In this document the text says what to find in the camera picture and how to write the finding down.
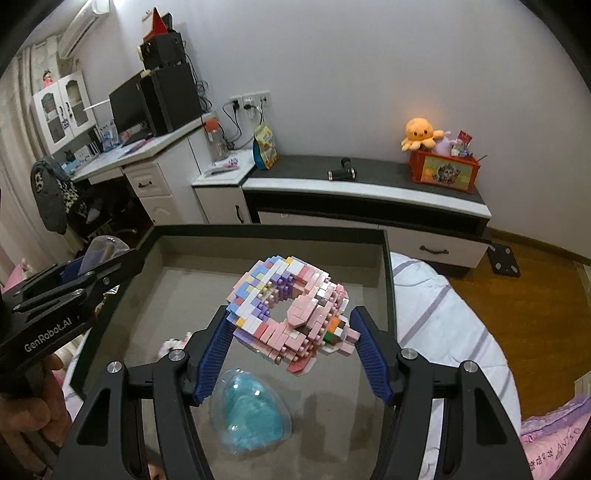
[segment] water bottle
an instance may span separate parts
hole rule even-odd
[[[213,161],[224,160],[228,157],[228,146],[223,138],[222,127],[216,118],[205,122],[205,131],[209,140]]]

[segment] lego building block model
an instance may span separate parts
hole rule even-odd
[[[293,299],[287,318],[271,318],[277,303]],[[243,345],[300,376],[316,362],[316,353],[350,355],[359,332],[343,315],[349,296],[329,274],[295,257],[258,261],[234,285],[227,300],[228,321]]]

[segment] white bedsheet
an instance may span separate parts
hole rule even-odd
[[[414,348],[430,362],[451,367],[474,360],[519,433],[521,409],[517,388],[494,337],[445,277],[420,260],[397,253],[390,253],[390,258],[400,345]],[[435,475],[442,422],[443,400],[434,400],[421,479]]]

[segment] computer monitor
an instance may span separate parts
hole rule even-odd
[[[142,94],[137,86],[140,79],[137,73],[109,95],[113,119],[120,134],[142,122],[147,124]]]

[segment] black countertop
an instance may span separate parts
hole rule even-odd
[[[281,155],[270,170],[255,169],[249,176],[253,179],[302,179],[327,180],[327,172],[340,168],[341,157],[315,157],[306,155]],[[357,170],[357,183],[368,183],[385,187],[397,187],[419,192],[435,193],[446,197],[485,204],[474,187],[472,193],[447,189],[427,183],[415,183],[411,179],[407,163],[393,161],[351,158],[351,165]]]

